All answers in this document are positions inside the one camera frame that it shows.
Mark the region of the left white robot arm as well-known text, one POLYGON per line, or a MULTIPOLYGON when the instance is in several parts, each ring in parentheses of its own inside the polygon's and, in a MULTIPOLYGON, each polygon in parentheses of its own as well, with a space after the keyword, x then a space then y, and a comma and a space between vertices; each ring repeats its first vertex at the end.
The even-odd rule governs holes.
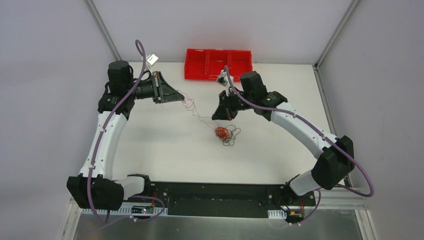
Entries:
POLYGON ((108 82, 98 102, 96 132, 89 154, 77 176, 70 176, 66 187, 81 209, 116 211, 134 196, 140 202, 152 198, 150 178, 133 173, 113 180, 113 165, 121 134, 136 100, 152 99, 156 104, 178 102, 184 96, 171 87, 160 71, 142 71, 146 79, 134 78, 127 61, 108 65, 108 82))

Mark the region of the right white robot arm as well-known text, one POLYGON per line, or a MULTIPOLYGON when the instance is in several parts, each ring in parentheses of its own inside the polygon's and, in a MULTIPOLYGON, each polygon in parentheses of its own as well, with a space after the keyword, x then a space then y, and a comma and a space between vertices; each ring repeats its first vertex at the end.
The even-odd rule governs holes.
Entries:
POLYGON ((256 71, 240 76, 242 89, 232 87, 233 77, 222 70, 216 79, 225 87, 219 95, 218 107, 213 120, 233 120, 239 111, 252 109, 285 129, 302 143, 316 158, 314 167, 292 178, 283 187, 284 200, 296 205, 304 195, 316 189, 331 190, 354 168, 353 141, 347 137, 337 137, 316 127, 298 114, 287 98, 277 91, 268 91, 256 71))

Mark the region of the red three-compartment bin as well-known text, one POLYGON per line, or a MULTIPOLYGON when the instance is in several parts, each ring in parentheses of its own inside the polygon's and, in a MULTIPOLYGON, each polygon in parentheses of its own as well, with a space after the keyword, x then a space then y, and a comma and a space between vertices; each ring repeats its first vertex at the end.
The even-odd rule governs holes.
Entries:
POLYGON ((228 66, 234 81, 239 82, 242 74, 253 70, 252 52, 188 48, 184 62, 184 79, 213 82, 225 66, 228 66))

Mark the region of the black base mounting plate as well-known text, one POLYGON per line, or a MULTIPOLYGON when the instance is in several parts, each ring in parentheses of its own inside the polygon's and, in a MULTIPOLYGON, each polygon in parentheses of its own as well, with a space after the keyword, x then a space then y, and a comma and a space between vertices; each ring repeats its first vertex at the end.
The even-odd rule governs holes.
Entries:
POLYGON ((229 184, 155 181, 130 202, 153 203, 167 208, 169 216, 267 218, 268 212, 288 206, 314 207, 316 199, 310 191, 302 196, 285 196, 281 184, 229 184), (142 199, 141 196, 156 200, 142 199))

